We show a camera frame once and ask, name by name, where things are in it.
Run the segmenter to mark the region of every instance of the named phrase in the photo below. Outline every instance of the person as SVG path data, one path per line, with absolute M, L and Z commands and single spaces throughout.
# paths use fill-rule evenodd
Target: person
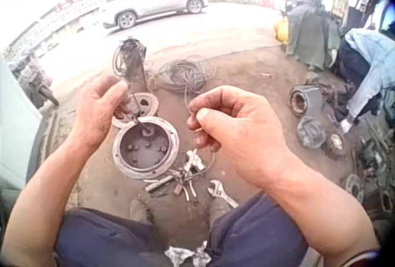
M 347 118 L 340 123 L 348 133 L 363 114 L 371 111 L 377 115 L 380 91 L 395 86 L 395 42 L 376 31 L 353 28 L 341 40 L 339 59 L 340 77 L 357 88 L 347 102 Z
M 127 92 L 126 82 L 113 76 L 84 87 L 71 133 L 12 210 L 1 250 L 4 265 L 168 266 L 155 226 L 142 215 L 128 220 L 87 208 L 64 212 L 113 114 L 122 118 L 128 112 Z M 378 242 L 361 204 L 290 151 L 266 98 L 221 86 L 195 98 L 189 110 L 197 147 L 221 150 L 241 178 L 265 192 L 214 220 L 208 266 L 299 266 L 308 246 L 327 266 L 375 256 Z M 132 203 L 141 213 L 141 203 Z

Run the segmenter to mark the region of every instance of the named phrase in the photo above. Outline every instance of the hand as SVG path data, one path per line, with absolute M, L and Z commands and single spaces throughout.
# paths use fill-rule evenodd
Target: hand
M 196 132 L 197 146 L 209 146 L 212 152 L 222 147 L 245 181 L 262 188 L 268 174 L 283 168 L 290 152 L 280 121 L 263 96 L 221 86 L 192 100 L 189 110 L 188 128 Z
M 99 75 L 80 92 L 70 138 L 93 153 L 106 138 L 112 116 L 129 113 L 128 85 L 113 75 Z

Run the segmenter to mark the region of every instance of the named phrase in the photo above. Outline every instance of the man's right hand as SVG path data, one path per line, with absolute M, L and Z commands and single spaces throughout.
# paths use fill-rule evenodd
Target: man's right hand
M 290 152 L 280 121 L 263 96 L 221 86 L 195 98 L 189 110 L 188 128 L 196 132 L 197 146 L 209 146 L 212 152 L 222 147 L 247 182 L 262 188 L 269 175 L 282 170 Z

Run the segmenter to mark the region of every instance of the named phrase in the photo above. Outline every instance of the car wheel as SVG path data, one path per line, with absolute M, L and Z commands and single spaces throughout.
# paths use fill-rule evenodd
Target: car wheel
M 189 13 L 197 14 L 202 12 L 203 2 L 202 0 L 190 0 L 186 6 Z
M 122 12 L 118 15 L 117 25 L 121 30 L 131 28 L 136 24 L 136 15 L 132 11 Z

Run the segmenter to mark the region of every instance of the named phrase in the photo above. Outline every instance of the dirt ground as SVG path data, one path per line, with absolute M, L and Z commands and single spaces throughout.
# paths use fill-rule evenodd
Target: dirt ground
M 296 60 L 286 58 L 280 47 L 241 51 L 214 57 L 210 61 L 216 65 L 217 74 L 205 84 L 203 91 L 227 84 L 265 96 L 280 118 L 289 148 L 306 164 L 337 184 L 352 171 L 350 155 L 335 161 L 328 158 L 321 149 L 304 148 L 297 139 L 296 127 L 299 119 L 288 108 L 288 93 L 293 86 L 304 82 L 307 73 L 305 66 Z M 262 76 L 261 73 L 271 74 L 272 78 Z M 331 83 L 337 87 L 341 85 L 331 73 L 320 74 L 320 79 L 323 83 Z M 163 89 L 155 90 L 153 93 L 159 99 L 158 116 L 169 121 L 180 138 L 180 151 L 174 164 L 174 167 L 179 167 L 185 159 L 186 151 L 193 149 L 193 134 L 186 127 L 188 112 L 184 98 Z M 58 137 L 53 150 L 71 129 L 70 122 L 74 114 L 72 101 L 68 99 L 63 103 L 62 115 L 58 122 Z M 331 112 L 329 106 L 325 107 L 324 112 Z M 73 191 L 71 204 L 74 206 L 95 208 L 127 218 L 131 200 L 140 199 L 148 206 L 168 245 L 194 249 L 207 239 L 208 212 L 212 198 L 206 188 L 210 179 L 221 180 L 228 194 L 239 203 L 245 202 L 257 192 L 256 188 L 240 179 L 219 153 L 212 169 L 194 181 L 199 199 L 197 205 L 186 202 L 184 195 L 174 196 L 174 183 L 165 190 L 159 189 L 149 195 L 143 189 L 142 181 L 124 176 L 115 167 L 112 145 L 117 131 L 118 129 L 112 127 L 105 143 L 84 167 Z M 200 150 L 198 155 L 205 164 L 208 164 L 212 157 L 204 150 Z

